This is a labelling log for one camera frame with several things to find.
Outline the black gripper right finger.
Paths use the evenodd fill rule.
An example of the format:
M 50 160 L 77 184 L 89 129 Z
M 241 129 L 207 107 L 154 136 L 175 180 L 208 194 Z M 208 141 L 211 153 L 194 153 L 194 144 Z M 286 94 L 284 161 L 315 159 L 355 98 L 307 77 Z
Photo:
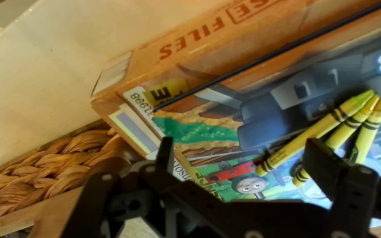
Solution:
M 341 159 L 319 139 L 309 139 L 304 166 L 333 201 L 331 210 L 343 218 L 370 221 L 376 200 L 379 173 Z

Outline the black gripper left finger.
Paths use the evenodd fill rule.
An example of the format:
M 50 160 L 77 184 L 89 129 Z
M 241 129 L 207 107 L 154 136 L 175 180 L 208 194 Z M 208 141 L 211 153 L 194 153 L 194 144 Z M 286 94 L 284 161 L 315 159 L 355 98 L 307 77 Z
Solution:
M 173 172 L 174 169 L 174 139 L 171 136 L 166 136 L 162 139 L 155 168 L 162 172 Z

